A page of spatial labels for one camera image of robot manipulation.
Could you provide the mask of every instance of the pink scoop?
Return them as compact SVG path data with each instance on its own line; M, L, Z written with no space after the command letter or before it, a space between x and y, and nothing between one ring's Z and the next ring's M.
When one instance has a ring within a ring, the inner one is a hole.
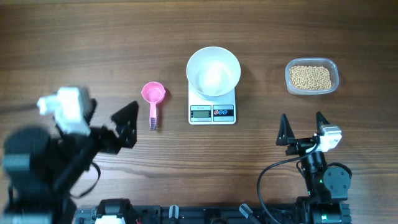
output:
M156 130L156 104L160 103L166 94L162 84L158 82L147 83L141 91L142 97L150 103L149 126L151 130Z

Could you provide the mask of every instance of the clear plastic container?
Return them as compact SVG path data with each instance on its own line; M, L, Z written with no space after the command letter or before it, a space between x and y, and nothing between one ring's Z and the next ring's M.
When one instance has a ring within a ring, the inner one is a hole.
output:
M290 68L294 66L323 66L327 68L330 72L330 81L331 88L327 90L300 90L293 86L292 81L290 80ZM286 77L286 85L287 91L291 94L295 95L318 95L331 93L335 91L340 82L338 78L337 66L334 62L327 58L297 58L292 60L286 65L285 69L285 77Z

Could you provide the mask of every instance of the wood grain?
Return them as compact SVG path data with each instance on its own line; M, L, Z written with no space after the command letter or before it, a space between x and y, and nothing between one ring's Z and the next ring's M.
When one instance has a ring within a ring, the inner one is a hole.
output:
M135 205L258 204L256 179L286 159L275 146L282 113L299 138L315 131L322 111L343 130L326 155L353 170L348 203L354 223L398 219L398 15L382 1L187 1L0 7L0 143L16 128L50 118L29 108L65 85L87 85L99 107L94 125L130 101L140 104L138 143L118 156L98 154L103 176L78 205L129 198ZM238 122L191 126L185 66L198 49L232 51L242 67ZM322 96L287 92L284 69L294 58L326 57L341 83ZM169 90L161 128L149 131L145 83ZM0 204L7 177L0 174ZM85 174L73 189L91 185ZM305 195L294 164L269 172L268 202Z

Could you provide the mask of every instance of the white scale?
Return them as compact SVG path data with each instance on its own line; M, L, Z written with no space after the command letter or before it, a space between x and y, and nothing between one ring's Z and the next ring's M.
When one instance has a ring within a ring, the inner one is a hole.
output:
M188 120L193 125L234 124L236 122L235 89L212 100L199 97L188 84Z

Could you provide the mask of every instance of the wire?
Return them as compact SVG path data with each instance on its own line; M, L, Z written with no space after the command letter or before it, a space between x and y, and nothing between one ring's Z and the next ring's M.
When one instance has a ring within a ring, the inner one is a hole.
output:
M304 175L303 171L299 168L299 163L300 163L300 161L297 161L296 168L300 172L300 174L305 178L305 175Z
M75 196L75 195L72 195L71 193L69 193L71 198L75 198L75 199L82 198L82 197L86 196L88 193L90 193L94 189L94 187L97 185L97 183L101 177L101 169L95 162L92 162L91 165L93 165L93 167L97 170L97 173L98 173L97 181L89 189L85 190L80 195Z
M14 189L11 185L8 186L8 203L9 205L12 205L14 203Z
M259 176L259 178L257 179L257 194L258 194L258 197L259 197L259 201L260 201L260 203L261 203L261 205L262 205L264 211L267 213L268 217L269 217L272 221L274 221L275 223L281 224L281 223L278 222L278 221L271 215L271 213L268 211L268 209L267 209L267 207L266 207L266 205L265 205L265 203L264 203L264 201L262 200L262 197L261 197L260 183L261 183L261 178L262 178L262 176L263 176L268 170L272 169L272 168L275 167L275 166L279 166L279 165L282 165L282 164L285 164L285 163L288 163L288 162L297 161L297 160L299 161L299 160L302 160L302 159L308 157L309 155L313 154L313 153L318 149L318 146L319 146L319 136L317 135L317 136L316 136L316 145L315 145L315 147L314 147L308 154L306 154L306 155L304 155L304 156L300 156L300 157L296 157L296 158L292 158L292 159L286 159L286 160L284 160L284 161L280 161L280 162L274 163L273 165L270 165L270 166L268 166L267 168L265 168L265 169L260 173L260 176Z

